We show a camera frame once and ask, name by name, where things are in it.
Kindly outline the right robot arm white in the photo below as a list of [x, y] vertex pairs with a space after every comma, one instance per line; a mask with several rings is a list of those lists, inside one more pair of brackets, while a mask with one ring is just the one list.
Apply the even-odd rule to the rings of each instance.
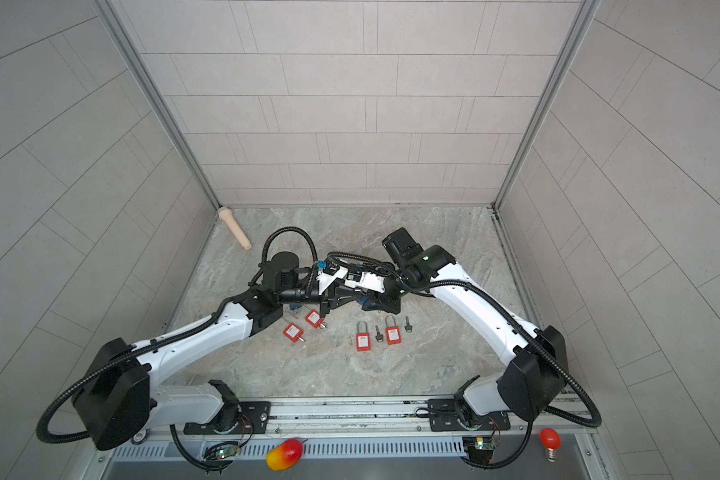
[[337, 307], [336, 280], [359, 276], [347, 291], [366, 310], [397, 313], [406, 294], [430, 295], [458, 313], [493, 349], [506, 368], [501, 375], [475, 377], [454, 396], [454, 413], [468, 428], [509, 411], [533, 423], [543, 412], [597, 428], [601, 413], [570, 374], [566, 344], [554, 327], [538, 329], [504, 307], [472, 281], [455, 257], [439, 245], [424, 249], [400, 228], [382, 242], [390, 259], [332, 251], [317, 264], [328, 305]]

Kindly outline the red light bulb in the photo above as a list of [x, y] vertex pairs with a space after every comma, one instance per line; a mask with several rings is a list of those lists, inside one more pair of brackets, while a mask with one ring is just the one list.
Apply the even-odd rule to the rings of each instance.
[[557, 451], [562, 444], [559, 433], [552, 428], [543, 428], [539, 433], [539, 439], [545, 449], [547, 460], [554, 463], [557, 459]]

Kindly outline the red padlock with label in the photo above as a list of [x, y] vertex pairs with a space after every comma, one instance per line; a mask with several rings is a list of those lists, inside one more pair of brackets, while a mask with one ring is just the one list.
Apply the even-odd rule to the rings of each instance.
[[371, 350], [370, 333], [366, 321], [359, 321], [357, 324], [355, 346], [358, 352], [366, 352]]

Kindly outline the red yellow mango toy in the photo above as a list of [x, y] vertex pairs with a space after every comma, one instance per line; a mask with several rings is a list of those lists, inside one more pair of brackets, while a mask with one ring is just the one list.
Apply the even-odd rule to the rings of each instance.
[[304, 443], [299, 439], [288, 439], [271, 450], [266, 464], [272, 471], [284, 471], [293, 467], [303, 456]]

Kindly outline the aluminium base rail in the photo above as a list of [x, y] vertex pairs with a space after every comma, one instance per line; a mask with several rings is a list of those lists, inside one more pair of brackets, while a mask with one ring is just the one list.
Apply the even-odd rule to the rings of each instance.
[[[88, 479], [199, 479], [199, 463], [221, 450], [226, 479], [609, 479], [599, 436], [543, 414], [527, 424], [500, 412], [464, 426], [445, 395], [251, 398], [242, 422], [221, 435], [204, 426], [152, 427], [97, 453]], [[556, 430], [547, 460], [539, 433]], [[267, 454], [288, 439], [304, 443], [291, 468], [272, 471]]]

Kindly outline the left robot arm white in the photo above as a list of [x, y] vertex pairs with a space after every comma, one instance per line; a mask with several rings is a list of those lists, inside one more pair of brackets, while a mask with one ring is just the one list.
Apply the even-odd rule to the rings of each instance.
[[209, 316], [136, 343], [116, 338], [102, 346], [85, 375], [64, 390], [38, 420], [45, 444], [90, 439], [114, 449], [152, 427], [205, 424], [228, 432], [242, 421], [238, 397], [221, 380], [199, 389], [164, 392], [164, 381], [185, 366], [269, 328], [288, 304], [315, 304], [320, 315], [375, 295], [350, 278], [383, 278], [383, 264], [331, 252], [319, 259], [303, 229], [283, 227], [262, 248], [258, 270], [244, 292], [223, 299]]

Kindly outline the beige cylinder peg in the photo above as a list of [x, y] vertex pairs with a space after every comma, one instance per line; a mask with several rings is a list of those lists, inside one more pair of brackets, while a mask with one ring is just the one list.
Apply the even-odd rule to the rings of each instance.
[[229, 229], [240, 246], [244, 250], [250, 251], [252, 249], [252, 243], [236, 221], [233, 212], [227, 207], [221, 207], [218, 209], [217, 214], [221, 222]]

